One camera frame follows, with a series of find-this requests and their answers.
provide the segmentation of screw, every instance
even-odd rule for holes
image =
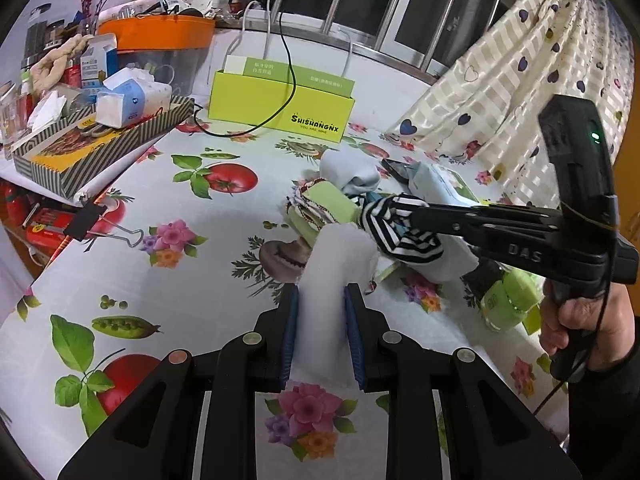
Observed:
[[[257,332],[247,332],[242,336],[242,342],[245,345],[257,345],[260,341],[262,341],[262,336]]]
[[[172,365],[180,365],[187,360],[187,352],[184,350],[174,350],[169,354],[169,362]]]
[[[456,352],[456,356],[463,363],[472,363],[476,360],[476,353],[469,348],[461,348]]]
[[[395,345],[402,341],[402,335],[395,330],[389,330],[388,332],[383,333],[382,341],[389,343],[390,345]]]

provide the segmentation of floral tablecloth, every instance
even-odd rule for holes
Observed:
[[[104,198],[106,218],[131,232],[108,222],[99,229],[129,242],[71,243],[0,329],[0,414],[46,480],[57,478],[87,435],[171,350],[221,348],[274,307],[282,282],[300,276],[310,251],[285,220],[286,196],[318,176],[326,150],[343,146],[377,161],[437,161],[458,171],[476,196],[507,200],[476,164],[475,141],[458,156],[444,156],[352,123],[340,144],[265,129],[220,139],[182,124]],[[379,171],[381,192],[402,191]],[[530,409],[553,386],[537,336],[522,326],[490,332],[460,280],[435,286],[399,269],[366,303],[425,348],[475,348]],[[260,480],[384,478],[385,395],[290,384],[279,396],[258,396]],[[308,406],[301,408],[300,399]],[[566,406],[561,392],[541,413],[557,434],[568,427]]]

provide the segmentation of black sleeve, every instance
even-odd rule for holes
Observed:
[[[636,317],[636,342],[625,361],[606,372],[587,371],[579,383],[569,386],[569,456],[585,480],[617,478],[610,475],[612,469],[626,470],[630,460],[635,468],[640,466],[639,414],[640,318]]]

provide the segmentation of heart patterned curtain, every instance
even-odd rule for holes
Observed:
[[[539,111],[553,94],[591,99],[613,161],[633,87],[632,38],[608,0],[517,0],[385,137],[434,159],[476,156],[507,200],[555,207]]]

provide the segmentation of pea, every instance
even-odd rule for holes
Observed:
[[[159,332],[160,325],[137,316],[108,316],[94,319],[92,327],[96,332],[122,339],[144,339]]]

